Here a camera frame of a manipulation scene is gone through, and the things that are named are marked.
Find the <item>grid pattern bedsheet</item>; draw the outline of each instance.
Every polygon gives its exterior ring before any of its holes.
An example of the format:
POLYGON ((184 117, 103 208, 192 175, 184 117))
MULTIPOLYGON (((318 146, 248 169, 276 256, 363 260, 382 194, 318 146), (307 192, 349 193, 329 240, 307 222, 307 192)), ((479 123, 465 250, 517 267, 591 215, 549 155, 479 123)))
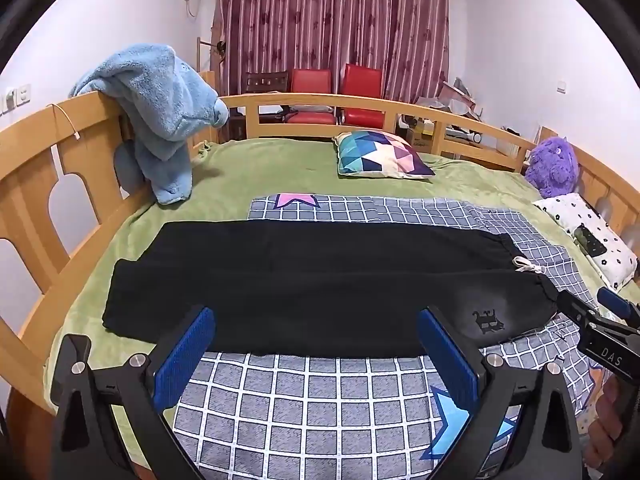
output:
MULTIPOLYGON (((509 234, 558 289, 594 305, 565 248, 511 210, 446 199, 279 194, 253 200, 248 219, 409 222, 509 234)), ((578 413, 594 384, 594 363, 577 342, 577 327, 558 315, 540 332, 485 351, 526 368, 555 360, 578 413)), ((511 408, 500 428, 487 474, 502 459, 517 413, 511 408)), ((209 479, 424 479, 465 420, 426 356, 206 354, 178 404, 174 431, 209 479)))

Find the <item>purple plush toy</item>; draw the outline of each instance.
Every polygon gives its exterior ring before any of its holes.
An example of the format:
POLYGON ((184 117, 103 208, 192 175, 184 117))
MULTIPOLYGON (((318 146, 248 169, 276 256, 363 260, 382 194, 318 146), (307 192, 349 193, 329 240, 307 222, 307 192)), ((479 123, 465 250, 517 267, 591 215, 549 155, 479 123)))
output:
POLYGON ((542 198, 571 193, 578 181, 578 161, 566 139, 551 137, 540 142, 529 157, 525 178, 542 198))

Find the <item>black pants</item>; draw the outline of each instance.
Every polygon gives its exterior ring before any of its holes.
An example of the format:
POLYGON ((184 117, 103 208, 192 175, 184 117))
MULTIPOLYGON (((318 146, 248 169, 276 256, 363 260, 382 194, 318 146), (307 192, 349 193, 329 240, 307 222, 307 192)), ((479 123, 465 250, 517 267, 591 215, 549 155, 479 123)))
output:
POLYGON ((438 306, 479 347, 543 326, 557 291, 516 272, 507 235, 399 223, 172 222, 114 269, 103 321, 157 342, 192 304, 216 313, 211 351, 322 357, 423 354, 438 306))

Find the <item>white wall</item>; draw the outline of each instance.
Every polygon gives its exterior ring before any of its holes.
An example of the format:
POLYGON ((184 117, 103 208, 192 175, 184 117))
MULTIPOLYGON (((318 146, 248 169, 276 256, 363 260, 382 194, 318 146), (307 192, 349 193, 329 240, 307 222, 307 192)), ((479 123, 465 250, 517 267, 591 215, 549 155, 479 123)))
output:
POLYGON ((640 89, 575 0, 466 0, 464 81, 483 120, 532 138, 540 124, 640 189, 640 89), (566 94, 556 91, 567 82, 566 94))
MULTIPOLYGON (((198 10, 197 4, 198 0, 191 0, 193 14, 198 10)), ((183 0, 57 0, 0 74, 0 89, 32 85, 31 103, 0 117, 0 129, 64 100, 84 72, 131 43, 167 43, 179 57, 194 65, 196 37, 206 37, 202 30, 209 29, 213 16, 213 8, 210 3, 207 5, 197 18, 192 18, 183 0)), ((65 176, 56 184, 50 213, 68 251, 96 223, 84 187, 74 175, 65 176)), ((39 291, 5 240, 0 240, 0 290, 0 316, 18 330, 39 291)), ((0 380, 0 406, 6 395, 6 385, 0 380)))
MULTIPOLYGON (((211 25, 213 24, 213 15, 216 11, 217 3, 218 0, 201 0, 200 13, 198 15, 199 35, 207 43, 211 43, 211 25)), ((209 70, 209 60, 210 48, 207 45, 203 45, 200 53, 201 70, 209 70)))
POLYGON ((449 0, 449 78, 451 84, 466 69, 466 0, 449 0))

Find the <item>wooden bed frame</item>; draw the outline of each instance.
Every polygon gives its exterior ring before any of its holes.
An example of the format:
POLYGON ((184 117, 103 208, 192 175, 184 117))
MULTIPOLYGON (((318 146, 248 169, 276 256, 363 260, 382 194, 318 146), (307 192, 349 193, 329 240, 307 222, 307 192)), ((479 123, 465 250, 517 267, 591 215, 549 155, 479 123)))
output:
MULTIPOLYGON (((214 78, 211 72, 202 76, 207 82, 214 78)), ((387 132, 395 131, 400 114, 427 118, 435 122, 431 153, 459 154, 517 172, 522 169, 527 151, 534 147, 532 142, 488 124, 406 103, 293 93, 245 94, 222 99, 230 108, 246 107, 249 138, 334 137, 361 129, 325 124, 306 124, 300 128, 299 124, 259 122, 259 105, 299 104, 378 110, 385 114, 383 130, 387 132), (515 156, 447 140, 445 130, 449 124, 514 144, 515 156)), ((551 135, 555 133, 543 129, 542 138, 551 135)), ((42 293, 18 334, 0 319, 0 376, 13 387, 8 420, 14 433, 20 435, 14 438, 14 446, 24 458, 42 452, 41 445, 35 449, 30 444, 30 433, 31 437, 35 432, 44 438, 46 430, 42 428, 50 430, 53 411, 45 401, 42 379, 56 332, 120 225, 152 199, 147 186, 126 199, 121 196, 113 153, 129 137, 130 126, 121 108, 98 92, 46 107, 0 132, 0 238, 14 245, 42 293), (98 226, 71 254, 64 250, 49 217, 49 194, 57 182, 53 146, 57 146, 63 171, 82 178, 98 219, 98 226)), ((192 155, 205 140, 217 142, 217 132, 209 127, 192 137, 189 141, 192 155)), ((640 192, 593 156, 579 148, 575 150, 587 202, 595 205, 598 199, 608 197, 613 209, 609 224, 618 233, 638 221, 640 192)), ((640 249, 636 249, 636 254, 640 256, 640 249)), ((29 457, 26 462, 34 461, 29 457)))

